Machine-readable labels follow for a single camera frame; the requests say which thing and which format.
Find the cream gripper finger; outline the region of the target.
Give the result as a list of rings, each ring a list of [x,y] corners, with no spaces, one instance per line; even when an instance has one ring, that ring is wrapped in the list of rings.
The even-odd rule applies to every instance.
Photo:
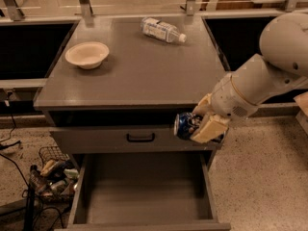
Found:
[[[211,107],[211,97],[212,94],[208,93],[206,94],[194,107],[193,113],[198,116],[205,116],[208,112],[212,110]]]
[[[206,143],[222,135],[228,129],[229,118],[221,115],[199,115],[199,127],[192,133],[190,139],[199,143]]]

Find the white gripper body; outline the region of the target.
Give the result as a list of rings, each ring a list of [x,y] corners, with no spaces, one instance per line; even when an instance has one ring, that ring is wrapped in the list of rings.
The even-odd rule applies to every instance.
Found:
[[[211,107],[215,114],[233,120],[247,118],[258,110],[237,90],[231,74],[226,74],[216,83],[212,90]]]

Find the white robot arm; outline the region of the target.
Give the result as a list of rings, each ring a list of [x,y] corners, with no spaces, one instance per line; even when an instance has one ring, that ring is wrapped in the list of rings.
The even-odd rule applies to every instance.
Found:
[[[277,16],[263,30],[259,47],[258,54],[220,79],[194,108],[202,121],[193,141],[206,143],[220,136],[230,121],[251,116],[268,99],[307,83],[307,13]]]

